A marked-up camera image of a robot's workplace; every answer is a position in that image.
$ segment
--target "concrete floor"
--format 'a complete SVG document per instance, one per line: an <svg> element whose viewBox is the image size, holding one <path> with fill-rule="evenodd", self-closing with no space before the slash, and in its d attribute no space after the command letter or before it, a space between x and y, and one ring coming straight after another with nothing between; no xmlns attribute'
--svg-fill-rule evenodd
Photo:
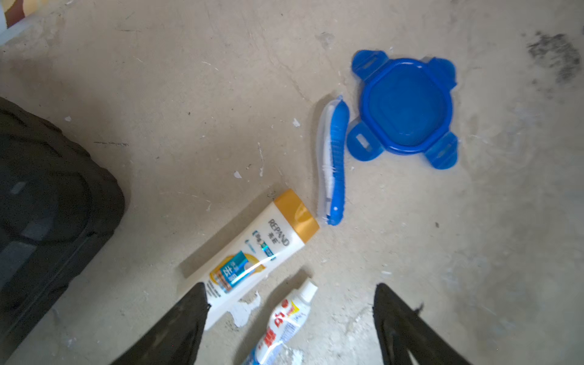
<svg viewBox="0 0 584 365"><path fill-rule="evenodd" d="M208 331L197 364L238 365L307 276L320 290L289 344L306 365L381 363L379 282L424 302L474 364L582 362L584 76L565 62L584 50L584 2L63 0L43 14L0 48L0 95L83 145L128 203L10 365L110 363L286 186L315 211L316 120L339 93L357 115L364 48L455 63L458 164L347 155L341 225L257 286L247 326L227 314ZM559 33L571 45L534 59L528 44Z"/></svg>

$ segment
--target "blue plastic lid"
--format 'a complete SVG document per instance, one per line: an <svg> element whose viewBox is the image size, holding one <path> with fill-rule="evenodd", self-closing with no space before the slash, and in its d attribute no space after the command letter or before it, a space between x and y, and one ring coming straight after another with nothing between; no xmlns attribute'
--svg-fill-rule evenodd
<svg viewBox="0 0 584 365"><path fill-rule="evenodd" d="M401 155L424 152L437 169L456 163L458 139L449 131L456 72L450 61L390 60L382 51L359 51L352 68L365 82L362 123L347 137L355 158L369 161L385 149Z"/></svg>

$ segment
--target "orange cap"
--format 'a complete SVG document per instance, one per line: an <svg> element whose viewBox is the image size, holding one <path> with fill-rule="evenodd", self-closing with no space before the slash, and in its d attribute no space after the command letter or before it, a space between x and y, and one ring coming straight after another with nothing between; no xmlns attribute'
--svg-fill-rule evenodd
<svg viewBox="0 0 584 365"><path fill-rule="evenodd" d="M308 242L320 228L317 220L314 219L308 208L292 189L286 190L286 192L277 197L274 200L274 204L302 239L302 242Z"/></svg>

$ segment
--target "facial cleanser tube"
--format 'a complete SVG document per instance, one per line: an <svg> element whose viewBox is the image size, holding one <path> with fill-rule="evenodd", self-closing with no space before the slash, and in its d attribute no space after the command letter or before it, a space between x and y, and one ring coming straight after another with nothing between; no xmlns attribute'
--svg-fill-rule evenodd
<svg viewBox="0 0 584 365"><path fill-rule="evenodd" d="M183 297L205 284L211 305L205 330L260 280L304 247L319 226L291 189L276 198L254 221L179 287Z"/></svg>

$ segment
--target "squeezed toothpaste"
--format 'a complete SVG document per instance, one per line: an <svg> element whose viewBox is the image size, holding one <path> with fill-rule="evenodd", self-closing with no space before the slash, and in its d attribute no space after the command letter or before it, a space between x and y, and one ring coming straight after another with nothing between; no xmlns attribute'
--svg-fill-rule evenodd
<svg viewBox="0 0 584 365"><path fill-rule="evenodd" d="M205 322L207 330L272 270L304 247L318 229L317 221L290 189L185 279L179 296L183 297L198 282L205 284L211 305Z"/></svg>
<svg viewBox="0 0 584 365"><path fill-rule="evenodd" d="M310 302L318 287L307 279L300 289L294 289L278 305L267 324L266 334L253 348L242 365L272 365L282 350L282 345L304 325L310 313Z"/></svg>

